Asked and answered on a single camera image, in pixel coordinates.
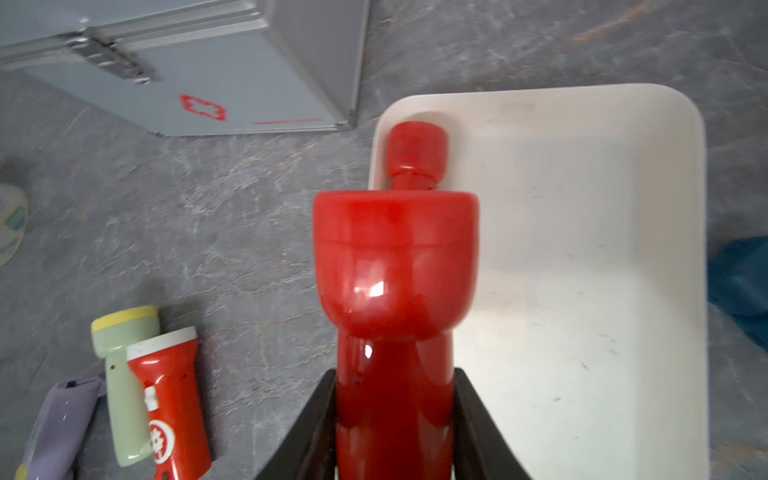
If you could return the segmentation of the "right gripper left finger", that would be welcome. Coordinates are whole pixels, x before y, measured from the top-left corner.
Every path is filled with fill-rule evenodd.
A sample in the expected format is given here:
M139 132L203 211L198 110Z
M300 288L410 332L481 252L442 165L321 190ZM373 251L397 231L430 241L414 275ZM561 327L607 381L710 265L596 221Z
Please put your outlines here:
M334 480L336 457L336 377L327 370L296 421L255 480Z

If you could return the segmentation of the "pale green flashlight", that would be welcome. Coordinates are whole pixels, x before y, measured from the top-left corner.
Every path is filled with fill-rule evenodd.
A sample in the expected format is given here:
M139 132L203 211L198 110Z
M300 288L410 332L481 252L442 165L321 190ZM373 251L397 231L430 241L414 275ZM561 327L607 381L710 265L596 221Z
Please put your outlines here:
M144 388L127 363L127 348L160 334L158 310L141 306L94 320L94 351L105 363L106 398L114 452L120 466L152 455Z

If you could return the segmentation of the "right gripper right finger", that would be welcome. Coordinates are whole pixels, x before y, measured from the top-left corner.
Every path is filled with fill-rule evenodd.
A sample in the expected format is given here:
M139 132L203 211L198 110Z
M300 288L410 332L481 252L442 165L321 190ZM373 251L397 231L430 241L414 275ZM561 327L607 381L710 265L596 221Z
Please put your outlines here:
M458 480L531 480L468 375L454 369L453 474Z

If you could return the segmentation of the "purple flashlight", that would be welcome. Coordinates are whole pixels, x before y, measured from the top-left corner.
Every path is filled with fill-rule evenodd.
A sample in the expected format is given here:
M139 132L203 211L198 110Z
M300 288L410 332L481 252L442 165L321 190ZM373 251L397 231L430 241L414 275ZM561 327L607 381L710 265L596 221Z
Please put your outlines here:
M74 479L74 463L98 399L102 376L54 384L32 428L15 480Z

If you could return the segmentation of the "red flashlight white logo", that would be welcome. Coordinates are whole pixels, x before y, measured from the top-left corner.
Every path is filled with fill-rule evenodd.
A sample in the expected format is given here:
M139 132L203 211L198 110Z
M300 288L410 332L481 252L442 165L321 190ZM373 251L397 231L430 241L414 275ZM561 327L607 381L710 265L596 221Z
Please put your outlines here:
M202 478L212 466L196 378L196 329L130 345L127 363L144 388L157 479Z

